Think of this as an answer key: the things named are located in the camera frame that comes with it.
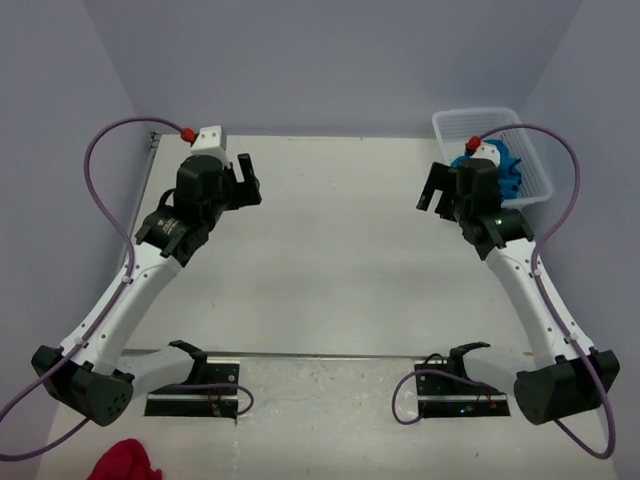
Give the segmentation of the blue t shirt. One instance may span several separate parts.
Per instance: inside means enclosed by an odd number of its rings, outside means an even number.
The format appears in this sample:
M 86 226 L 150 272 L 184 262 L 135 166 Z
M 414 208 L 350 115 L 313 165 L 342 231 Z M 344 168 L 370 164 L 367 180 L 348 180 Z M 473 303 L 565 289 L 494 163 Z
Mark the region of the blue t shirt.
M 521 162 L 520 158 L 513 157 L 506 144 L 502 140 L 498 139 L 485 139 L 480 140 L 478 137 L 472 137 L 470 139 L 471 145 L 476 149 L 481 142 L 489 142 L 495 144 L 501 153 L 501 162 L 497 167 L 499 179 L 500 179 L 500 192 L 503 200 L 515 200 L 520 192 L 522 184 L 522 174 L 518 169 L 518 165 Z M 467 149 L 465 153 L 451 162 L 452 167 L 457 167 L 461 162 L 471 159 L 470 150 Z

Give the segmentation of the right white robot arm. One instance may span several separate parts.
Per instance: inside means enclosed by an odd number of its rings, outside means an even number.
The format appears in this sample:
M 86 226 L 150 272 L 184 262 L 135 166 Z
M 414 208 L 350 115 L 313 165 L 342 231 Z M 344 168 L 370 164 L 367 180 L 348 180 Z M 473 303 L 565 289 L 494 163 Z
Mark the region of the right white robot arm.
M 485 342 L 452 349 L 448 385 L 467 393 L 479 383 L 515 397 L 534 425 L 595 410 L 620 371 L 615 354 L 599 350 L 569 313 L 542 260 L 524 215 L 501 204 L 498 169 L 487 159 L 456 167 L 432 164 L 417 207 L 456 223 L 496 276 L 524 329 L 531 353 L 510 354 Z

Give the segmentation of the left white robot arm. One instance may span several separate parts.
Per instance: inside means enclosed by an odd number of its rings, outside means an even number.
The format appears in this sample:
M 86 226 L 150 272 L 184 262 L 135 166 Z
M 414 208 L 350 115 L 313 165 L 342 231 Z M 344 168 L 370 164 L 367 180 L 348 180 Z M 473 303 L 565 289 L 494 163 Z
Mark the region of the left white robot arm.
M 108 426 L 141 395 L 164 387 L 195 393 L 206 385 L 206 355 L 187 342 L 174 340 L 130 360 L 122 352 L 156 297 L 208 242 L 222 213 L 260 204 L 250 155 L 237 160 L 241 180 L 211 155 L 182 162 L 175 187 L 136 233 L 133 259 L 125 261 L 89 317 L 58 347 L 34 353 L 31 364 L 52 398 Z

